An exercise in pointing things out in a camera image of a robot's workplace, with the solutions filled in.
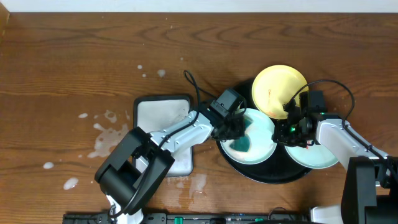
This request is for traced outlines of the green scrubbing sponge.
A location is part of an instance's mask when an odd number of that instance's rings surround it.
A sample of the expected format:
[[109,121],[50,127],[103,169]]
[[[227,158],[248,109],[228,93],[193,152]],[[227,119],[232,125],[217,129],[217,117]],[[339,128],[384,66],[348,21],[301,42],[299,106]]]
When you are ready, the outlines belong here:
[[247,128],[252,124],[250,119],[244,119],[244,136],[240,137],[237,140],[234,140],[229,147],[235,151],[239,152],[248,152],[251,142],[248,134],[246,133]]

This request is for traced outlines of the mint green plate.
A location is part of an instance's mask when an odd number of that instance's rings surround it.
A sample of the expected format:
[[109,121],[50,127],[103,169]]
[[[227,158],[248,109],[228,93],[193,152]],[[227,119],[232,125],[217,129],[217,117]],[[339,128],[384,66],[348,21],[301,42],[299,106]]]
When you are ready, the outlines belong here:
[[322,145],[285,147],[288,155],[298,164],[311,169],[325,169],[339,163],[338,159]]

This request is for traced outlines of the light blue plate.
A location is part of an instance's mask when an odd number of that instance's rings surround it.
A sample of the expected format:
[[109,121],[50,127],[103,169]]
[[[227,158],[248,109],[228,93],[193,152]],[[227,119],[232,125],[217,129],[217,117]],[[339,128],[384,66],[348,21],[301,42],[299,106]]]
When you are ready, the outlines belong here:
[[251,142],[248,152],[231,149],[229,145],[234,140],[222,141],[221,146],[231,159],[241,164],[254,165],[264,162],[272,155],[277,146],[272,140],[275,125],[270,117],[255,109],[248,108],[243,117],[252,121],[246,130]]

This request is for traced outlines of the yellow plate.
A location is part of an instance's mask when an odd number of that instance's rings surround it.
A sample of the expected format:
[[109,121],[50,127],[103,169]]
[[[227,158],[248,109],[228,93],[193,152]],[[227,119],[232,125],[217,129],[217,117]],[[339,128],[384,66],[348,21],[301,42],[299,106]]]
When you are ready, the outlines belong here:
[[304,76],[287,65],[273,65],[265,68],[254,79],[252,100],[259,111],[273,119],[287,119],[283,105],[307,84]]

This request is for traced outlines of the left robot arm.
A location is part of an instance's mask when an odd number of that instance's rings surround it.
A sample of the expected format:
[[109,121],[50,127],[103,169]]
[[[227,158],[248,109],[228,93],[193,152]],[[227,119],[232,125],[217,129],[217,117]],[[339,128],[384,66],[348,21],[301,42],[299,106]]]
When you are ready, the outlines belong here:
[[102,163],[95,181],[111,204],[108,217],[116,223],[139,223],[142,208],[165,179],[175,156],[212,138],[237,139],[244,134],[245,110],[210,106],[191,111],[181,121],[153,132],[130,130]]

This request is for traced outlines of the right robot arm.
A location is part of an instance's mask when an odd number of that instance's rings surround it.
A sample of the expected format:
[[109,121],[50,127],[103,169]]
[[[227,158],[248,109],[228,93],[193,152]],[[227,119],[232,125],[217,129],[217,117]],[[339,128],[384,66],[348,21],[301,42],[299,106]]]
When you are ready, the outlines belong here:
[[326,147],[346,169],[340,205],[315,207],[316,223],[397,223],[397,158],[377,149],[323,104],[284,105],[287,119],[277,122],[273,140],[285,146]]

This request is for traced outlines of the black round tray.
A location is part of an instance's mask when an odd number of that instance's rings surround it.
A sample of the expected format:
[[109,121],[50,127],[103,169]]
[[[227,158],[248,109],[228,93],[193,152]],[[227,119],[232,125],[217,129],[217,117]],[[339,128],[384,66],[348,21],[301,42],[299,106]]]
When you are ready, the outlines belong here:
[[254,165],[246,165],[234,161],[224,152],[221,144],[222,142],[216,142],[221,155],[228,164],[243,176],[257,182],[265,184],[286,184],[299,180],[312,171],[311,168],[295,162],[289,156],[285,147],[280,144],[276,146],[270,158]]

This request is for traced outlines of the black rectangular soap tray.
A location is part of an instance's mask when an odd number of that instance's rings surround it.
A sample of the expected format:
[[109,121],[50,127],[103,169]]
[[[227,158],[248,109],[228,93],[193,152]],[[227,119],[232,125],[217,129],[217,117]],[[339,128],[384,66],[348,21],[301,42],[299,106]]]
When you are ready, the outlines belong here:
[[[134,101],[133,126],[149,133],[167,128],[183,120],[190,112],[190,95],[142,96]],[[184,177],[193,171],[193,149],[185,149],[175,156],[167,177]]]

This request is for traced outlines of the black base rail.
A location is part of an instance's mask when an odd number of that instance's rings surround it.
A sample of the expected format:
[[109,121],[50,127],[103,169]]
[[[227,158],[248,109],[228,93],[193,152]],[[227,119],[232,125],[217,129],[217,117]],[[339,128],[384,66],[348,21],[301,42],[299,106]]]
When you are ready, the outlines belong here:
[[274,213],[272,215],[168,215],[165,213],[147,213],[136,217],[112,219],[106,213],[64,214],[63,224],[260,224],[260,223],[310,223],[304,215]]

